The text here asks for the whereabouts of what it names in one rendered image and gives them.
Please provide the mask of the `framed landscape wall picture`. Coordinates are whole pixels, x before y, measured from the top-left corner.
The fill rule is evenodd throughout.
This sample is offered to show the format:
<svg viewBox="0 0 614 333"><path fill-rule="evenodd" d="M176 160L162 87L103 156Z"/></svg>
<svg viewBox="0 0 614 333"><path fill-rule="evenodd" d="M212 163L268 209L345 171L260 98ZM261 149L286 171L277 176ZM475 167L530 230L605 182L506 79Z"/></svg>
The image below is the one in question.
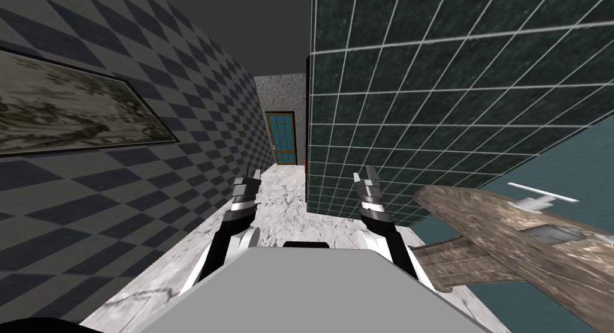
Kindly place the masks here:
<svg viewBox="0 0 614 333"><path fill-rule="evenodd" d="M126 80L0 47L0 157L176 141Z"/></svg>

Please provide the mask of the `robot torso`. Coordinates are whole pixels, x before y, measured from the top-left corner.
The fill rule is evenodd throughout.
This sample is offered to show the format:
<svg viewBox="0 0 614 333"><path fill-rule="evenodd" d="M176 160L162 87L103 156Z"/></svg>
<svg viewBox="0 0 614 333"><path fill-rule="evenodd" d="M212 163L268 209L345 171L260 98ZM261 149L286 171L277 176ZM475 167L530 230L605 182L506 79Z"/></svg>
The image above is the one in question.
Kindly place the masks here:
<svg viewBox="0 0 614 333"><path fill-rule="evenodd" d="M490 333L371 250L255 246L136 333Z"/></svg>

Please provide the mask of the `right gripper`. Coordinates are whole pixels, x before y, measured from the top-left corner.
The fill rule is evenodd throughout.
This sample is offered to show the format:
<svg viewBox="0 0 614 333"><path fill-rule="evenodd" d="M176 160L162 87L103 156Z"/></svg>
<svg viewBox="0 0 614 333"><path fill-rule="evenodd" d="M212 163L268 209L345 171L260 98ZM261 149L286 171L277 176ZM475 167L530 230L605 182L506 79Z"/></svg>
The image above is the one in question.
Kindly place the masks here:
<svg viewBox="0 0 614 333"><path fill-rule="evenodd" d="M354 172L354 184L357 186L357 194L362 202L381 202L380 177L375 166L366 166L368 179L361 179L358 172Z"/></svg>

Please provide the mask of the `blue glazed wooden door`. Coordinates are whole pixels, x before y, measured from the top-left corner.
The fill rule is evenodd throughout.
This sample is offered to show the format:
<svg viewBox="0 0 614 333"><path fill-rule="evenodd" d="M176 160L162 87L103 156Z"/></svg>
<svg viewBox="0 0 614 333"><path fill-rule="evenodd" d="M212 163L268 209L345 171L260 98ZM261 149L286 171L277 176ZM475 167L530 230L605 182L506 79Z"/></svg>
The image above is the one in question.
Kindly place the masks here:
<svg viewBox="0 0 614 333"><path fill-rule="evenodd" d="M265 112L275 162L297 165L294 112Z"/></svg>

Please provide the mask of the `wooden washstand with sink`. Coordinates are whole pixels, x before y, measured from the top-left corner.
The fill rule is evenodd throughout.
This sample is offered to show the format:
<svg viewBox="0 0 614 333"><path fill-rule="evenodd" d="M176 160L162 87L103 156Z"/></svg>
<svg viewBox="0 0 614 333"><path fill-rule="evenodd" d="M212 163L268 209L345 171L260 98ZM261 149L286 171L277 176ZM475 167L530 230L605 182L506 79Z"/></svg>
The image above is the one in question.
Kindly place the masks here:
<svg viewBox="0 0 614 333"><path fill-rule="evenodd" d="M425 185L413 197L458 233L412 248L435 290L526 281L600 333L614 333L614 233L486 190Z"/></svg>

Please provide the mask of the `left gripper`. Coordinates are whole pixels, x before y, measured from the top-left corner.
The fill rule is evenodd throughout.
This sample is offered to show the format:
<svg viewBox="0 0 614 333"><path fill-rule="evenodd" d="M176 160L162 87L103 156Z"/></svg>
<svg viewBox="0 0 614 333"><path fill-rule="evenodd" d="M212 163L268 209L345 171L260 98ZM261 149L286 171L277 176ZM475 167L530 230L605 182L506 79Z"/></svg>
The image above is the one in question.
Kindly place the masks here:
<svg viewBox="0 0 614 333"><path fill-rule="evenodd" d="M260 188L261 170L256 169L252 178L249 178L250 164L244 164L244 177L236 178L233 182L233 204L253 205Z"/></svg>

